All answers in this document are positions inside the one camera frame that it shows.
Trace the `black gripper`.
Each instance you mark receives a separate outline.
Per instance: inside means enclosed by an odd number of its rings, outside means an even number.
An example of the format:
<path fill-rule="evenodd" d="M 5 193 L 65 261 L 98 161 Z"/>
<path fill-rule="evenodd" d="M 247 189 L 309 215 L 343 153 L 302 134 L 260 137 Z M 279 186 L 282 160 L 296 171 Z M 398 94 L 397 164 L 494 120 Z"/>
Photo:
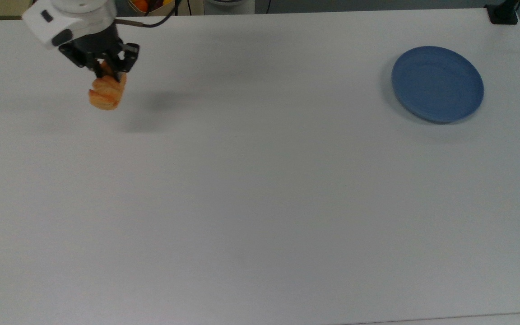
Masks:
<path fill-rule="evenodd" d="M 70 61 L 80 68 L 87 68 L 102 78 L 110 73 L 114 80 L 121 83 L 122 73 L 132 70 L 139 57 L 140 46 L 124 43 L 118 35 L 116 23 L 107 29 L 79 37 L 58 48 Z"/>

